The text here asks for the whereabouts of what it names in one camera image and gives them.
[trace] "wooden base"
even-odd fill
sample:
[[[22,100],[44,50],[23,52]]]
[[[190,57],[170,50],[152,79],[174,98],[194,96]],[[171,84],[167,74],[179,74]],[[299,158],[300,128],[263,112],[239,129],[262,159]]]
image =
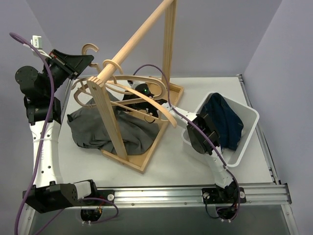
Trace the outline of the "wooden base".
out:
[[[153,94],[158,94],[161,91],[160,87],[155,84],[148,84],[148,86],[149,86],[149,90]],[[173,105],[178,104],[183,94],[183,91],[184,91],[183,87],[170,83],[170,99]],[[165,94],[163,99],[167,100],[167,94]],[[144,115],[141,115],[140,113],[130,112],[130,114],[133,115],[134,117],[144,120]],[[145,153],[140,154],[140,155],[128,155],[128,159],[129,159],[128,161],[117,156],[116,154],[112,154],[105,150],[101,150],[102,154],[140,173],[144,173],[154,151],[156,150],[157,145],[161,141],[161,138],[166,130],[167,125],[169,124],[169,121],[156,120],[155,123],[159,125],[159,133],[155,141],[151,145],[151,147]]]

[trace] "white tabletop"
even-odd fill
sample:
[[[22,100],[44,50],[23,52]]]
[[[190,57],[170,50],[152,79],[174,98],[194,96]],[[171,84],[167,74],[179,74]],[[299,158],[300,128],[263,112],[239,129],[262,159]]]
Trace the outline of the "white tabletop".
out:
[[[188,111],[194,111],[209,91],[219,92],[246,104],[237,77],[171,78],[171,82],[185,88],[178,106]],[[67,105],[67,114],[79,108],[72,93]],[[173,128],[169,125],[146,172],[140,174],[106,158],[99,150],[78,147],[72,140],[69,126],[64,122],[59,137],[59,158],[63,180],[66,183],[73,183],[93,179],[98,187],[214,184],[210,168],[183,152],[181,131],[180,127]],[[272,182],[256,132],[253,133],[239,166],[230,170],[240,184]]]

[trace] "wooden rod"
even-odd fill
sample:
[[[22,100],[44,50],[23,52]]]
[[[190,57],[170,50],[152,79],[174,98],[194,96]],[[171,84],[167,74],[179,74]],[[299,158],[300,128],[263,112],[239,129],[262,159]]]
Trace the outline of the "wooden rod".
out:
[[[148,17],[148,19],[141,25],[136,33],[128,40],[128,42],[122,47],[122,49],[112,59],[118,64],[122,64],[127,58],[130,52],[140,42],[143,36],[149,31],[149,29],[155,24],[162,13],[168,8],[168,6],[174,0],[164,0],[155,11]],[[108,64],[97,76],[102,82],[107,82],[111,75],[115,72],[116,67],[112,64]]]
[[[165,11],[162,70],[168,80],[170,80],[170,76],[171,76],[176,8],[177,8],[177,0],[174,0],[172,4]],[[162,82],[167,86],[167,83],[163,76],[162,76]]]
[[[121,136],[121,132],[119,130],[119,126],[115,119],[115,115],[111,106],[110,98],[106,87],[105,86],[100,87],[99,86],[100,82],[97,80],[96,82],[89,80],[87,81],[87,84],[89,86],[89,90],[97,105],[100,116],[107,129],[107,132],[113,143],[117,155],[120,158],[123,158],[128,161],[129,159],[125,149],[125,145]]]

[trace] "lavender wall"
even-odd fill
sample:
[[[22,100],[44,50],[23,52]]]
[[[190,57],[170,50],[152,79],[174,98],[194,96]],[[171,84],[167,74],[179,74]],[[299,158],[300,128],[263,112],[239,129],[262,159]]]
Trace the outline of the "lavender wall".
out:
[[[12,234],[22,191],[26,190],[33,167],[32,138],[28,127],[23,95],[14,75],[18,68],[32,65],[42,69],[40,60],[30,49],[14,41],[13,31],[26,39],[38,34],[44,47],[52,49],[34,14],[24,0],[2,0],[0,3],[0,230]]]
[[[312,0],[283,0],[244,73],[302,235],[313,231],[312,9]]]
[[[95,60],[100,63],[111,59],[161,3],[161,0],[26,1],[55,48],[80,53],[83,44],[95,43],[100,47]],[[179,0],[172,74],[243,73],[280,2]],[[125,72],[132,73],[146,63],[161,65],[163,28],[162,17],[123,63]],[[86,73],[95,74],[92,69]]]

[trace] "white plastic bin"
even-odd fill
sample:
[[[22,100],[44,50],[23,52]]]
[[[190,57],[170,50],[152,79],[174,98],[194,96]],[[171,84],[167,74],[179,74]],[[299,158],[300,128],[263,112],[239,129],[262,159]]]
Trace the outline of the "white plastic bin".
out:
[[[199,113],[202,110],[202,107],[208,102],[208,100],[210,99],[213,93],[215,92],[210,92],[206,95],[206,97],[202,100],[200,105],[196,108],[195,113]],[[237,150],[232,151],[227,148],[223,150],[223,157],[225,159],[225,162],[227,163],[227,166],[236,167],[239,165],[241,158],[243,157],[245,150],[248,146],[248,143],[251,139],[253,131],[256,127],[256,124],[258,123],[259,113],[256,110],[248,107],[247,105],[242,105],[230,98],[227,98],[225,96],[223,97],[226,100],[227,104],[230,106],[230,108],[238,115],[238,117],[241,119],[241,121],[244,124],[244,128],[242,130],[242,136],[239,141]],[[199,161],[207,165],[207,162],[204,159],[204,156],[196,152],[191,146],[187,130],[184,129],[182,131],[181,138],[183,140],[184,151],[188,155],[198,159]]]

